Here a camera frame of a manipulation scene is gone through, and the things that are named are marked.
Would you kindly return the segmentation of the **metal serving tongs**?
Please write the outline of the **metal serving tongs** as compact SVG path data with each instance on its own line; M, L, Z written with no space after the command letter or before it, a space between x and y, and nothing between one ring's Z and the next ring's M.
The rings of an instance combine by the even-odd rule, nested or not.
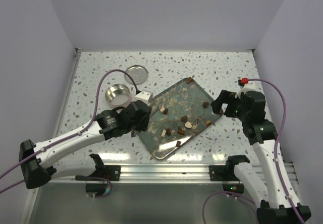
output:
M135 102L136 101L134 101L134 98L133 98L133 100L131 102L129 102L128 106L131 106ZM137 130L137 129L132 130L131 131L132 138L135 137L139 132L146 131L148 129L150 118L161 108L162 102L157 102L154 98L152 98L150 105L147 105L147 106L150 107L151 111L150 111L150 116L148 116L142 124L145 127L145 129L144 130Z

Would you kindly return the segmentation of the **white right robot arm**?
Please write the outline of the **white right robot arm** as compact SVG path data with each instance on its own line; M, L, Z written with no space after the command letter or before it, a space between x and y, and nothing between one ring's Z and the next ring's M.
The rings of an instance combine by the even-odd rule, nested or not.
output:
M274 124L265 118L265 96L258 91L237 94L222 90L210 105L218 114L237 118L255 152L264 176L261 180L244 155L229 156L223 174L238 179L256 205L258 223L306 223L311 217L309 206L301 204L288 178L277 142Z

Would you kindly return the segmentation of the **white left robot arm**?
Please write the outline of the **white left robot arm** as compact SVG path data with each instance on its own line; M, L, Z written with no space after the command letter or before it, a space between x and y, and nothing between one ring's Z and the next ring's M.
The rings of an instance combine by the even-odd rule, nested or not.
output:
M146 131L150 114L151 107L137 100L127 107L104 110L70 133L38 143L22 142L19 162L26 188L47 184L57 172L54 163L75 151L131 131Z

